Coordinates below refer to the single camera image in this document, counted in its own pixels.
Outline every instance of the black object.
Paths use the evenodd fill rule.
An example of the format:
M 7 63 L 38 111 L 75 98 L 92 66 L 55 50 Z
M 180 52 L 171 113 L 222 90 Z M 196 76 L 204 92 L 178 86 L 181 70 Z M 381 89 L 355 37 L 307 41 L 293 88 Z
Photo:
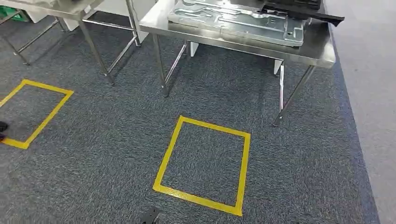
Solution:
M 160 210 L 151 206 L 146 213 L 140 218 L 139 224 L 155 224 Z
M 5 122 L 0 121 L 0 132 L 5 131 L 8 128 L 8 124 Z M 0 133 L 0 141 L 3 141 L 6 136 Z
M 8 128 L 8 124 L 6 122 L 0 121 L 0 132 L 5 131 Z
M 267 0 L 267 2 L 288 6 L 305 7 L 312 10 L 319 10 L 320 6 L 322 5 L 322 0 Z
M 344 21 L 345 17 L 318 13 L 321 0 L 270 0 L 264 2 L 260 13 L 267 13 L 267 10 L 287 13 L 290 17 L 306 20 L 314 18 L 329 22 L 335 26 Z

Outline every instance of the silver metal sheet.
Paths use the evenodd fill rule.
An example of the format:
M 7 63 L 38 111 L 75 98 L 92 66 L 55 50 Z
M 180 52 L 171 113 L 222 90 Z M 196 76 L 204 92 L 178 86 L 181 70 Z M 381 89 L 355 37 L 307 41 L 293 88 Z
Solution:
M 286 14 L 259 14 L 258 10 L 229 0 L 180 0 L 168 20 L 285 46 L 303 45 L 305 21 Z
M 239 1 L 251 2 L 252 5 L 259 2 L 257 0 Z M 169 22 L 168 14 L 176 4 L 175 0 L 158 0 L 139 21 L 141 31 L 328 69 L 336 61 L 332 34 L 327 22 L 312 20 L 309 24 L 307 23 L 304 27 L 304 44 L 299 48 L 292 48 Z M 319 12 L 325 13 L 325 9 L 321 8 Z
M 0 6 L 38 12 L 80 21 L 86 15 L 84 9 L 96 8 L 104 0 L 0 0 Z

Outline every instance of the table top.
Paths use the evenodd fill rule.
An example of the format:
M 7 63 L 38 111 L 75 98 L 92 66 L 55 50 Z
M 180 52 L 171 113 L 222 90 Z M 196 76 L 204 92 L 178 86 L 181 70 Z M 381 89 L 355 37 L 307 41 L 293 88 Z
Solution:
M 29 3 L 22 0 L 0 0 L 0 6 L 8 6 L 26 11 L 34 11 L 47 15 L 58 16 L 65 19 L 81 20 L 85 16 L 84 9 L 96 8 L 104 0 L 55 0 L 46 2 Z
M 227 1 L 237 4 L 240 0 Z M 245 5 L 250 2 L 249 6 L 254 6 L 258 1 L 243 0 L 243 2 Z M 168 14 L 176 3 L 177 0 L 159 0 L 139 22 L 141 30 L 318 67 L 331 68 L 335 64 L 332 34 L 326 22 L 313 19 L 312 23 L 305 28 L 304 44 L 299 48 L 293 48 L 169 22 Z

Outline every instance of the carpet floor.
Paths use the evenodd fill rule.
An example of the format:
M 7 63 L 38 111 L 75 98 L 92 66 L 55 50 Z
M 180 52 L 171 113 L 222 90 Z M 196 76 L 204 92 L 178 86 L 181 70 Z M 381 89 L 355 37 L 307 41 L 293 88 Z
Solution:
M 48 22 L 12 21 L 0 32 L 21 46 Z M 130 38 L 87 26 L 107 64 Z M 182 44 L 161 38 L 168 69 Z M 195 57 L 181 60 L 164 98 L 151 36 L 116 67 L 115 86 L 99 73 L 79 29 L 62 35 L 55 28 L 23 54 L 31 66 L 0 43 L 0 98 L 23 79 L 74 94 L 27 150 L 0 144 L 0 223 L 138 223 L 149 206 L 162 211 L 159 223 L 172 224 L 377 223 L 364 162 L 356 162 L 361 151 L 351 137 L 353 117 L 345 116 L 340 70 L 317 69 L 274 128 L 279 80 L 272 59 L 200 45 Z M 286 62 L 286 96 L 306 68 Z M 24 87 L 0 107 L 0 120 L 10 123 L 6 134 L 25 140 L 62 97 Z M 180 115 L 251 134 L 242 217 L 152 189 Z M 242 150 L 239 136 L 183 124 L 162 185 L 234 206 Z

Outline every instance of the yellow floor tape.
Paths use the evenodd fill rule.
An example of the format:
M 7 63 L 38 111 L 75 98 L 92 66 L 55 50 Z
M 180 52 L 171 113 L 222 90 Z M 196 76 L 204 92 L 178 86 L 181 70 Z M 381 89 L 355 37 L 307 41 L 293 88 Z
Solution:
M 191 195 L 191 194 L 161 185 L 166 166 L 168 165 L 169 158 L 172 154 L 173 147 L 175 146 L 175 143 L 176 143 L 177 137 L 179 135 L 180 129 L 182 128 L 183 122 L 194 124 L 197 126 L 207 127 L 210 129 L 221 131 L 221 132 L 239 135 L 239 136 L 245 138 L 245 142 L 244 142 L 244 146 L 243 146 L 243 154 L 242 154 L 242 164 L 241 164 L 241 170 L 240 170 L 240 176 L 239 176 L 238 193 L 237 193 L 235 206 L 230 206 L 230 205 L 222 204 L 219 202 L 214 202 L 214 201 L 211 201 L 206 198 Z M 178 198 L 187 200 L 189 202 L 197 203 L 197 204 L 200 204 L 200 205 L 212 208 L 212 209 L 217 209 L 217 210 L 228 212 L 228 213 L 231 213 L 234 215 L 242 216 L 242 204 L 243 204 L 243 195 L 245 193 L 246 171 L 248 169 L 249 146 L 250 146 L 250 134 L 249 133 L 241 132 L 241 131 L 233 130 L 230 128 L 221 127 L 218 125 L 209 124 L 209 123 L 205 123 L 203 121 L 194 120 L 191 118 L 186 118 L 186 117 L 180 116 L 180 118 L 176 124 L 176 128 L 173 131 L 172 138 L 170 139 L 170 144 L 168 146 L 168 150 L 166 151 L 165 156 L 163 157 L 162 163 L 160 165 L 160 168 L 158 170 L 157 177 L 154 182 L 153 190 L 161 192 L 161 193 L 165 193 L 167 195 L 171 195 L 174 197 L 178 197 Z
M 47 85 L 43 83 L 38 83 L 34 81 L 30 81 L 27 79 L 23 79 L 22 82 L 14 89 L 11 91 L 11 93 L 6 96 L 1 102 L 0 102 L 0 107 L 2 107 L 13 95 L 15 95 L 23 86 L 25 85 L 31 85 L 31 86 L 36 86 L 39 88 L 55 91 L 55 92 L 60 92 L 65 94 L 65 97 L 59 102 L 59 104 L 51 111 L 51 113 L 44 119 L 44 121 L 39 125 L 39 127 L 28 137 L 28 139 L 24 142 L 22 141 L 17 141 L 14 139 L 10 138 L 5 138 L 1 143 L 18 147 L 21 149 L 27 149 L 30 145 L 30 143 L 37 137 L 37 135 L 41 132 L 41 130 L 48 124 L 48 122 L 55 116 L 56 113 L 58 113 L 59 109 L 65 104 L 65 102 L 70 98 L 70 96 L 73 94 L 74 91 L 71 90 L 65 90 L 61 89 L 52 85 Z

